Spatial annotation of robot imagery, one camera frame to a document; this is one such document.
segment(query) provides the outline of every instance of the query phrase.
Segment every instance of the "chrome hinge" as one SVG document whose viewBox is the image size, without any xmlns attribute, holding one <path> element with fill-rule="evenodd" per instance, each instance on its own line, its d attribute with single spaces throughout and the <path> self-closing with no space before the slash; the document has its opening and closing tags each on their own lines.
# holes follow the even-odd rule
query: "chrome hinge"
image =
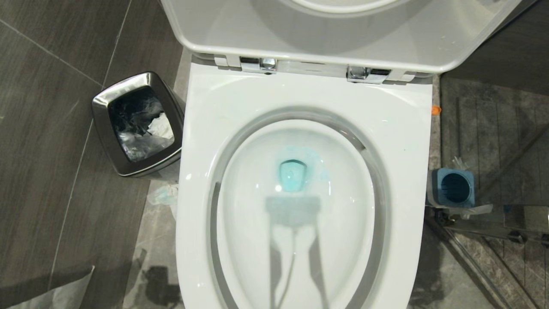
<svg viewBox="0 0 549 309">
<path fill-rule="evenodd" d="M 277 60 L 274 58 L 246 58 L 240 57 L 242 72 L 275 74 Z"/>
<path fill-rule="evenodd" d="M 381 84 L 387 79 L 391 70 L 347 66 L 347 81 L 365 84 Z"/>
</svg>

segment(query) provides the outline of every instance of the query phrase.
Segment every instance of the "plastic bag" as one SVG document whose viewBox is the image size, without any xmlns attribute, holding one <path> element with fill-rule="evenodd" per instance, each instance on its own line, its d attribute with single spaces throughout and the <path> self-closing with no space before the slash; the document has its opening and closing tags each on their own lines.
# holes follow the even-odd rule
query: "plastic bag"
<svg viewBox="0 0 549 309">
<path fill-rule="evenodd" d="M 109 108 L 116 137 L 131 162 L 146 159 L 173 143 L 170 122 L 153 92 L 136 91 Z"/>
<path fill-rule="evenodd" d="M 164 185 L 147 195 L 147 201 L 151 205 L 170 206 L 173 218 L 177 218 L 177 195 L 179 186 L 177 184 Z"/>
</svg>

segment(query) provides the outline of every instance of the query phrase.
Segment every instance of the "raised toilet lid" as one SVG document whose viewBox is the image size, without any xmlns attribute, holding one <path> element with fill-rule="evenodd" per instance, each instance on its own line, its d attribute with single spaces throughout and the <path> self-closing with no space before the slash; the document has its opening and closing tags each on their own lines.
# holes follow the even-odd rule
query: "raised toilet lid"
<svg viewBox="0 0 549 309">
<path fill-rule="evenodd" d="M 163 0 L 194 52 L 443 73 L 462 63 L 520 0 Z"/>
<path fill-rule="evenodd" d="M 341 133 L 309 120 L 254 132 L 217 208 L 230 297 L 239 308 L 344 308 L 368 263 L 374 204 L 365 161 Z"/>
</svg>

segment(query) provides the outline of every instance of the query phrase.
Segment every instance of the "white toilet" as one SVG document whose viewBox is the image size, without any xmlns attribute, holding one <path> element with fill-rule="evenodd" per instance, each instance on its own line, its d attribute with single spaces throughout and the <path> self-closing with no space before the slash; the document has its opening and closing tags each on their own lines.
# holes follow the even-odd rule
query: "white toilet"
<svg viewBox="0 0 549 309">
<path fill-rule="evenodd" d="M 163 0 L 197 53 L 177 269 L 187 309 L 405 308 L 430 74 L 519 0 Z"/>
</svg>

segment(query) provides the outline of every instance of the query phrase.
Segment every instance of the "floor tile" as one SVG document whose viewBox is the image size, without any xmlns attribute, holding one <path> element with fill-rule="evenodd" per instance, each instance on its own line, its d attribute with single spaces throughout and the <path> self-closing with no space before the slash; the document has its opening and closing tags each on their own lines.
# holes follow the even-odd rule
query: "floor tile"
<svg viewBox="0 0 549 309">
<path fill-rule="evenodd" d="M 154 71 L 173 87 L 183 46 L 157 1 L 132 0 L 105 86 Z"/>
<path fill-rule="evenodd" d="M 89 103 L 100 86 L 3 24 L 0 42 L 0 307 L 5 308 L 47 290 L 91 123 Z"/>
<path fill-rule="evenodd" d="M 96 266 L 82 309 L 122 306 L 149 182 L 118 176 L 92 128 L 53 276 L 60 286 Z"/>
<path fill-rule="evenodd" d="M 151 181 L 149 194 L 167 183 Z M 175 259 L 175 218 L 147 202 L 139 227 L 124 309 L 182 308 Z"/>
<path fill-rule="evenodd" d="M 0 19 L 102 83 L 129 1 L 3 0 Z"/>
<path fill-rule="evenodd" d="M 480 197 L 482 204 L 493 203 L 494 210 L 491 214 L 472 216 L 471 220 L 477 222 L 476 226 L 491 222 L 503 227 L 503 205 L 547 204 L 545 184 L 549 181 L 546 181 L 547 177 L 544 173 L 546 164 L 543 164 L 547 157 L 544 146 L 546 140 L 541 136 L 531 148 L 525 148 L 525 145 L 528 145 L 528 141 L 536 134 L 537 129 L 547 123 L 549 113 L 546 109 L 549 106 L 547 104 L 549 97 L 471 80 L 444 77 L 442 81 L 442 97 L 446 97 L 444 102 L 449 104 L 442 107 L 444 109 L 443 132 L 445 128 L 454 126 L 478 127 L 478 136 L 473 132 L 471 137 L 469 132 L 468 136 L 456 134 L 454 139 L 477 140 L 479 167 L 475 167 L 474 164 L 470 167 L 478 169 L 479 177 L 475 182 L 480 182 L 481 188 L 491 187 L 484 193 L 481 189 L 477 197 Z M 456 99 L 459 102 L 475 100 L 477 117 L 464 117 L 463 114 L 459 114 L 459 109 L 452 109 L 452 102 L 456 102 Z M 453 143 L 454 141 L 443 138 L 443 149 L 448 149 L 448 145 Z M 445 157 L 463 157 L 463 148 L 453 148 L 448 154 L 449 156 Z M 487 241 L 490 243 L 491 250 L 497 253 L 495 256 L 498 262 L 496 263 L 504 268 L 483 267 L 483 271 L 499 294 L 509 304 L 511 302 L 524 304 L 511 307 L 547 306 L 546 276 L 543 274 L 544 269 L 547 269 L 547 259 L 539 242 L 536 242 L 532 236 L 526 244 L 497 239 L 487 239 Z M 475 261 L 482 265 L 479 259 L 475 258 Z"/>
<path fill-rule="evenodd" d="M 452 253 L 424 225 L 408 309 L 493 308 Z"/>
</svg>

